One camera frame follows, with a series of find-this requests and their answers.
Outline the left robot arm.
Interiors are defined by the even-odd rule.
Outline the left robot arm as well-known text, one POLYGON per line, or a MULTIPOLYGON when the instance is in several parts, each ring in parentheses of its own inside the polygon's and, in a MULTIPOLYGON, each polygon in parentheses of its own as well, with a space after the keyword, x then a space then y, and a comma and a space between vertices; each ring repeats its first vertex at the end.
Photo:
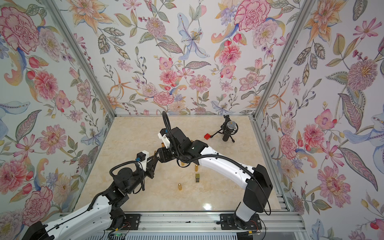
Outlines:
POLYGON ((145 189, 145 178, 153 178, 158 159, 128 161, 110 169, 112 184, 96 194, 91 203, 79 210, 47 224, 37 222, 27 229, 24 240, 82 240, 99 230, 119 229, 126 222, 121 206, 140 186, 145 189))

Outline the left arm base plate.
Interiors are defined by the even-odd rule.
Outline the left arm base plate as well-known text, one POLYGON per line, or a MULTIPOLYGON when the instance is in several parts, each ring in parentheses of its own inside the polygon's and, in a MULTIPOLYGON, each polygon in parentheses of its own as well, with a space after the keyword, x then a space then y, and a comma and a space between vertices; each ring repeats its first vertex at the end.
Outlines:
POLYGON ((114 229, 116 231, 136 231, 139 229, 141 216, 141 214, 125 214, 125 216, 123 217, 123 221, 114 229))

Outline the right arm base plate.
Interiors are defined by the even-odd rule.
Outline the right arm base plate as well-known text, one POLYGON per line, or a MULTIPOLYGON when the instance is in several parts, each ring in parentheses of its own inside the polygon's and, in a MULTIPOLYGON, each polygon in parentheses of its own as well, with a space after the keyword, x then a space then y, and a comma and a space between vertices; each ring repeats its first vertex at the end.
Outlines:
POLYGON ((258 231, 263 229, 258 214, 251 216, 250 220, 247 222, 238 218, 234 213, 220 214, 220 219, 216 224, 220 225, 221 230, 258 231))

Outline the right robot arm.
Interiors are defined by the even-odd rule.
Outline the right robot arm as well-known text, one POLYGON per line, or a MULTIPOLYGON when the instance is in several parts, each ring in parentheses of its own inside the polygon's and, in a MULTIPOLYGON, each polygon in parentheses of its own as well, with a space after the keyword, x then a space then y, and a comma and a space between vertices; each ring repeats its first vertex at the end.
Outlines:
POLYGON ((233 222, 244 229, 245 224, 251 222, 256 213, 267 212, 270 208, 269 197, 273 190, 273 184, 267 169, 262 165, 256 167, 244 165, 237 161, 221 155, 205 142, 200 140, 191 141, 178 127, 171 128, 169 117, 165 111, 162 112, 165 128, 158 137, 164 146, 158 149, 156 158, 161 163, 176 160, 178 165, 185 166, 196 164, 206 167, 232 180, 245 190, 243 200, 236 208, 232 219, 233 222))

